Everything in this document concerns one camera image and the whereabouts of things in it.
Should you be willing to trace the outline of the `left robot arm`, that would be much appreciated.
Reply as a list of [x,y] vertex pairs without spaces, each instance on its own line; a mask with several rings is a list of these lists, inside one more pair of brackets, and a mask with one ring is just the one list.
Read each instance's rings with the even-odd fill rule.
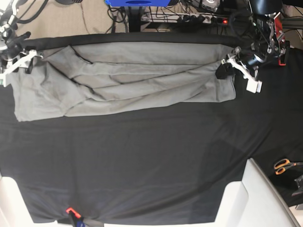
[[258,69],[270,61],[277,60],[280,66],[285,66],[289,54],[290,42],[285,39],[282,27],[281,0],[247,0],[246,9],[238,10],[230,15],[229,26],[238,37],[233,22],[236,16],[250,13],[251,25],[254,28],[252,43],[248,47],[236,47],[232,53],[226,55],[216,70],[218,79],[234,76],[236,70],[244,78],[257,80]]

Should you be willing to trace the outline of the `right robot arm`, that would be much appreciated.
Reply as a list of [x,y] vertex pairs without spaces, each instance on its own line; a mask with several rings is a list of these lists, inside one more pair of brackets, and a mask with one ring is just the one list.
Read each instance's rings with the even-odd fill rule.
[[30,38],[31,33],[25,32],[17,35],[18,24],[28,24],[35,20],[43,11],[48,1],[43,1],[39,10],[29,19],[22,17],[31,9],[35,1],[24,11],[21,16],[17,16],[19,7],[25,4],[25,0],[2,0],[0,2],[0,74],[5,75],[18,72],[20,68],[25,69],[26,74],[30,74],[33,68],[35,57],[42,58],[42,55],[34,48],[24,47],[22,43]]

